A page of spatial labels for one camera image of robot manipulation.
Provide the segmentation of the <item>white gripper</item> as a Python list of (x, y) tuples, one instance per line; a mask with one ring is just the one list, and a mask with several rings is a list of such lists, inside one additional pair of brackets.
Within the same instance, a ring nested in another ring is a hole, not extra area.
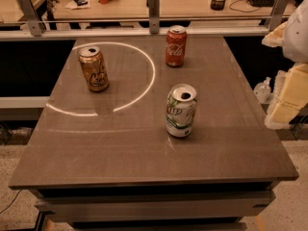
[(284, 22), (262, 39), (268, 47), (283, 48), (283, 55), (295, 63), (275, 77), (273, 97), (267, 109), (265, 125), (270, 129), (286, 128), (308, 104), (308, 0), (303, 0)]

